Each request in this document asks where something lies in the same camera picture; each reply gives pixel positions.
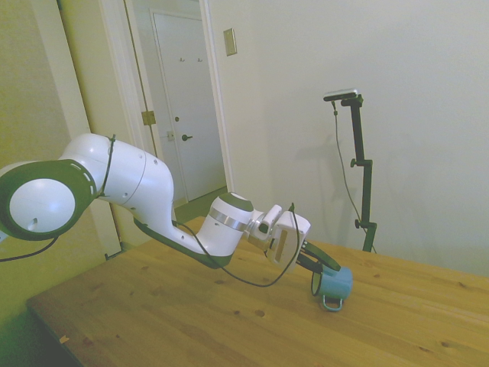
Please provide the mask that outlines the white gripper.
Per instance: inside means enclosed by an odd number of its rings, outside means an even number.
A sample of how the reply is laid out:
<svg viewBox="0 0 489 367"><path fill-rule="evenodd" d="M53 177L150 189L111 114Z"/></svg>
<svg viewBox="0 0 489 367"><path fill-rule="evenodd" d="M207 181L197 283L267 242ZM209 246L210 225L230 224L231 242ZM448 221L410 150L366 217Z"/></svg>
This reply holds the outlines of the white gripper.
<svg viewBox="0 0 489 367"><path fill-rule="evenodd" d="M292 272L296 264L317 274L323 273L323 265L333 271L340 271L341 265L335 259L305 241L310 228L310 222L302 216L290 211L283 213L272 230L267 259L286 273ZM303 242L305 253L298 254Z"/></svg>

